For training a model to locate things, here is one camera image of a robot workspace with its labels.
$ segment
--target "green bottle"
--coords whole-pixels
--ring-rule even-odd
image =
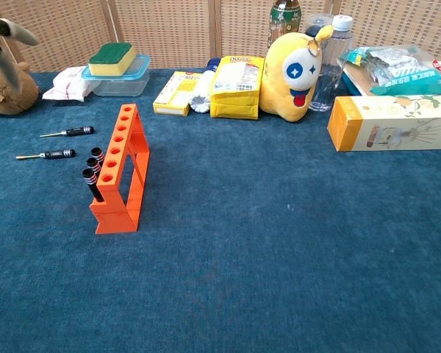
[[[270,11],[268,48],[282,35],[299,32],[301,17],[301,5],[298,0],[276,0]]]

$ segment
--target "orange box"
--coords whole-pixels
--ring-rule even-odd
[[[337,97],[327,129],[337,151],[441,149],[441,96]]]

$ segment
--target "cardboard box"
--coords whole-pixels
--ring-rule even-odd
[[[441,149],[441,96],[337,97],[328,131],[337,151]]]
[[[175,71],[154,101],[154,112],[186,116],[190,99],[202,74]]]
[[[370,89],[376,83],[370,78],[365,67],[346,63],[345,67],[343,68],[343,73],[354,85],[354,88],[359,91],[361,96],[375,96]]]

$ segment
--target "bottle cap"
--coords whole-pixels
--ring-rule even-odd
[[[347,32],[353,25],[353,18],[347,15],[336,15],[331,23],[333,29],[338,32]]]
[[[218,69],[221,59],[219,57],[213,57],[206,65],[204,71],[216,71]]]

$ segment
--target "screwdriver shaft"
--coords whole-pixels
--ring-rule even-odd
[[[46,134],[46,135],[40,135],[40,138],[50,138],[52,136],[65,136],[65,131],[62,132],[56,132],[55,134]]]
[[[33,154],[31,156],[16,156],[17,160],[30,160],[31,158],[40,158],[39,154]]]

